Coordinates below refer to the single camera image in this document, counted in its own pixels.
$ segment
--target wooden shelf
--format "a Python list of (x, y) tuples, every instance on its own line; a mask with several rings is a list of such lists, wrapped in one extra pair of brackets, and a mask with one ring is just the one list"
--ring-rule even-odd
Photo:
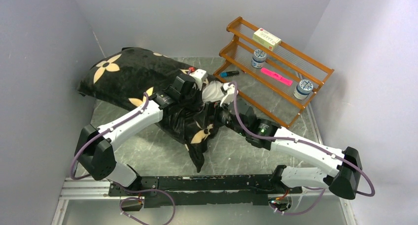
[[(214, 75), (221, 80), (226, 81), (221, 78), (219, 74), (229, 65), (233, 64), (273, 90), (275, 93), (282, 96), (299, 109), (299, 112), (290, 122), (283, 121), (280, 116), (274, 116), (269, 110), (240, 91), (240, 95), (244, 99), (259, 108), (282, 126), (289, 128), (300, 116), (316, 93), (325, 84), (326, 80), (334, 70), (322, 65), (318, 61), (315, 61), (283, 41), (280, 46), (276, 47), (274, 52), (266, 49), (261, 44), (250, 38), (252, 37), (254, 31), (258, 29), (258, 27), (245, 21), (242, 17), (238, 17), (228, 25), (227, 31), (232, 32), (234, 37), (232, 41), (219, 52), (219, 55), (225, 58), (225, 63), (214, 73)], [(267, 53), (268, 58), (266, 60), (266, 64), (264, 65), (265, 68), (282, 75), (286, 79), (293, 80), (292, 85), (287, 86), (263, 74), (260, 69), (253, 68), (251, 66), (251, 59), (255, 49), (261, 49)], [(303, 77), (303, 79), (309, 79), (314, 83), (314, 90), (304, 100), (297, 99), (293, 95), (296, 85), (301, 80), (301, 77)]]

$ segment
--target pink object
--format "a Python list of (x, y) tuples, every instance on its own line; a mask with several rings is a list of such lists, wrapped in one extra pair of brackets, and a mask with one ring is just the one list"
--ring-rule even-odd
[(261, 72), (264, 73), (264, 74), (266, 74), (266, 75), (268, 75), (268, 76), (270, 76), (270, 77), (272, 77), (272, 78), (274, 78), (274, 79), (276, 79), (276, 80), (278, 80), (278, 81), (280, 81), (281, 83), (283, 83), (283, 84), (285, 84), (287, 86), (291, 86), (292, 83), (293, 83), (292, 80), (286, 79), (286, 78), (282, 77), (281, 75), (279, 75), (279, 74), (277, 74), (277, 73), (275, 73), (273, 71), (268, 70), (265, 67), (263, 67), (261, 69)]

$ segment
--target white wall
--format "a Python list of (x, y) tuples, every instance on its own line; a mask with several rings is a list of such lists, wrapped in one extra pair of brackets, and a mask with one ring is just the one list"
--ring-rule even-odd
[(329, 0), (76, 0), (104, 53), (139, 46), (172, 57), (218, 56), (238, 16), (304, 48)]
[(0, 0), (0, 224), (51, 224), (103, 58), (74, 0)]
[(357, 148), (376, 185), (352, 202), (364, 225), (418, 223), (417, 1), (331, 0), (305, 49), (335, 69), (313, 101), (325, 143)]

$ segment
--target gray marble tabletop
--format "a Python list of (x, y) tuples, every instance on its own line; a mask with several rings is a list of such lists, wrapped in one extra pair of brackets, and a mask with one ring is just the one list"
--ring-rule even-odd
[[(224, 62), (223, 58), (175, 58), (197, 68), (213, 73)], [(247, 74), (231, 77), (238, 81), (239, 89), (276, 116), (289, 119), (294, 116), (291, 104)], [(254, 108), (258, 117), (267, 118)], [(112, 104), (97, 101), (92, 125), (98, 127), (109, 123), (127, 111)], [(307, 139), (318, 141), (311, 116), (305, 110), (290, 128), (292, 132)], [(141, 176), (185, 176), (185, 175), (237, 175), (271, 173), (278, 164), (306, 167), (309, 164), (293, 156), (258, 149), (232, 130), (222, 127), (214, 139), (209, 140), (208, 151), (204, 153), (205, 164), (200, 173), (192, 163), (184, 145), (176, 142), (156, 125), (128, 139), (115, 152), (116, 160), (129, 164)], [(79, 165), (77, 175), (86, 173)]]

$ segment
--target small carton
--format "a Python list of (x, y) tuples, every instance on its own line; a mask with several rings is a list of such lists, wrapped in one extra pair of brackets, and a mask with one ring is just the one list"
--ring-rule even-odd
[(277, 38), (263, 28), (256, 30), (252, 36), (252, 39), (271, 51), (273, 51), (275, 47), (281, 43), (281, 39)]

